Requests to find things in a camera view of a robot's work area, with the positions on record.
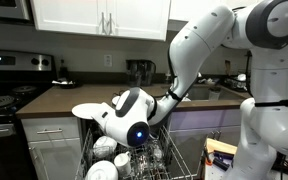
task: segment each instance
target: kitchen counter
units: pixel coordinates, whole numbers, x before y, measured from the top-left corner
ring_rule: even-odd
[[[152,96],[163,95],[166,91],[165,84],[156,84],[143,87],[143,90]],[[61,89],[54,86],[31,103],[19,110],[16,115],[19,119],[28,118],[50,118],[50,117],[71,117],[72,108],[82,103],[102,103],[111,104],[114,93],[128,90],[127,85],[93,85],[86,84],[74,89]],[[238,109],[244,99],[248,98],[247,93],[237,93],[241,96],[238,100],[219,100],[219,101],[190,101],[181,102],[175,111],[198,111],[216,109]]]

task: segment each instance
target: dishwasher rack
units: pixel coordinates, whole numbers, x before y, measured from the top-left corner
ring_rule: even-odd
[[[160,149],[159,152],[162,152],[162,157],[154,155],[156,149]],[[149,138],[145,144],[137,148],[126,148],[118,144],[115,151],[111,151],[112,153],[104,158],[97,158],[94,155],[93,135],[89,129],[75,180],[84,180],[89,168],[96,162],[107,160],[114,163],[116,155],[127,151],[131,153],[132,171],[130,175],[119,177],[119,179],[193,179],[169,132],[165,127],[162,127],[158,132],[157,138]]]

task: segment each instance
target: white cup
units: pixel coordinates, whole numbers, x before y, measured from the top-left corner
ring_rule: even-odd
[[[131,153],[121,153],[114,159],[115,167],[120,176],[127,176],[131,173]]]
[[[113,153],[117,146],[117,142],[107,136],[100,137],[93,145],[93,152],[96,157],[104,158]]]
[[[99,161],[88,170],[85,180],[118,180],[118,172],[113,163]]]

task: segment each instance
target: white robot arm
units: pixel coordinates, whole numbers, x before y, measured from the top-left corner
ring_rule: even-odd
[[[249,49],[253,55],[254,98],[241,105],[241,140],[234,168],[225,178],[266,179],[276,150],[288,155],[288,0],[265,0],[237,13],[222,4],[205,11],[190,20],[170,45],[169,64],[175,78],[161,100],[132,88],[122,94],[116,109],[98,104],[98,111],[90,110],[87,117],[122,145],[143,144],[150,129],[165,123],[205,59],[221,44]]]

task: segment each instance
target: wall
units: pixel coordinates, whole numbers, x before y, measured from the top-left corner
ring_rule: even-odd
[[[150,59],[157,72],[168,70],[167,50],[177,32],[169,31],[166,42],[104,38],[36,31],[32,26],[0,24],[0,49],[48,53],[59,66],[65,60],[70,71],[125,72],[125,59]],[[104,67],[104,54],[111,54],[113,67]],[[219,47],[203,64],[203,74],[224,74],[224,60],[232,62],[232,70],[245,69],[245,50]]]

